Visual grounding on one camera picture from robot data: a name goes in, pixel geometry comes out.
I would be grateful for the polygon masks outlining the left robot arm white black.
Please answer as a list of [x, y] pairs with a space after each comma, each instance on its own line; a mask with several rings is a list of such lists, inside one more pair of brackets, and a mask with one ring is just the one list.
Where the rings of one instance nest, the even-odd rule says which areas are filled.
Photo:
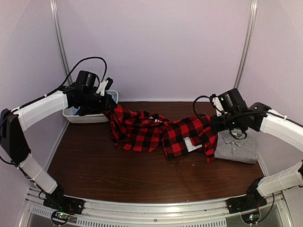
[[48, 116], [74, 106], [92, 107], [103, 112], [117, 107], [117, 101], [107, 92], [98, 94], [58, 90], [12, 111], [4, 109], [0, 118], [0, 145], [10, 157], [11, 164], [34, 182], [58, 210], [68, 206], [64, 189], [34, 159], [24, 133]]

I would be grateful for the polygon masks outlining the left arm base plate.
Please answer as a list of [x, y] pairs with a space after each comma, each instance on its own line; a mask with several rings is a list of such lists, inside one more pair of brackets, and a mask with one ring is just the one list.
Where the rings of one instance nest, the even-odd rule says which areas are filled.
[[70, 214], [82, 214], [84, 200], [68, 196], [47, 196], [43, 205], [52, 209], [64, 211]]

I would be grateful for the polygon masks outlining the white plastic laundry basket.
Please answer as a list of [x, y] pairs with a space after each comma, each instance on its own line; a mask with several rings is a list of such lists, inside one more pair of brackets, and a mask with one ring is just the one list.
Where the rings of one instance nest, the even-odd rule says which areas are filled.
[[95, 115], [85, 115], [85, 116], [72, 116], [71, 115], [71, 108], [67, 107], [62, 111], [63, 116], [70, 122], [70, 123], [101, 123], [107, 122], [108, 118], [102, 114], [95, 114]]

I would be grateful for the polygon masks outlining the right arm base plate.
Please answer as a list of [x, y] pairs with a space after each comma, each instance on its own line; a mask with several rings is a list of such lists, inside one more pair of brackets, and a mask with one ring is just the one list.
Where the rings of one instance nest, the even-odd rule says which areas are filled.
[[226, 201], [230, 214], [244, 212], [248, 210], [256, 210], [261, 206], [267, 205], [267, 200], [263, 197], [254, 195], [244, 195], [240, 197], [232, 197]]

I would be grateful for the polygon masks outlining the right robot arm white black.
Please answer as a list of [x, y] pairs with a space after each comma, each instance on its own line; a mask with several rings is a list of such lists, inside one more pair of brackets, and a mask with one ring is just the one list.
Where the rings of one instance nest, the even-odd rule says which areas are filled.
[[222, 115], [213, 116], [215, 132], [248, 129], [264, 135], [256, 137], [258, 148], [265, 160], [269, 175], [257, 180], [248, 195], [243, 197], [246, 208], [254, 208], [261, 197], [288, 190], [303, 184], [303, 127], [271, 107], [244, 102], [220, 104]]

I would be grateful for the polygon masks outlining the red black plaid shirt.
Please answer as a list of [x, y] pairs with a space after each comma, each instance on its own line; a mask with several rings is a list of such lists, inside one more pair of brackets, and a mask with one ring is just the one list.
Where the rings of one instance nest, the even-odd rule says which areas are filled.
[[208, 115], [172, 121], [158, 113], [131, 111], [122, 105], [104, 115], [109, 119], [110, 138], [118, 148], [151, 153], [161, 147], [167, 159], [197, 151], [205, 153], [207, 162], [214, 161], [218, 135]]

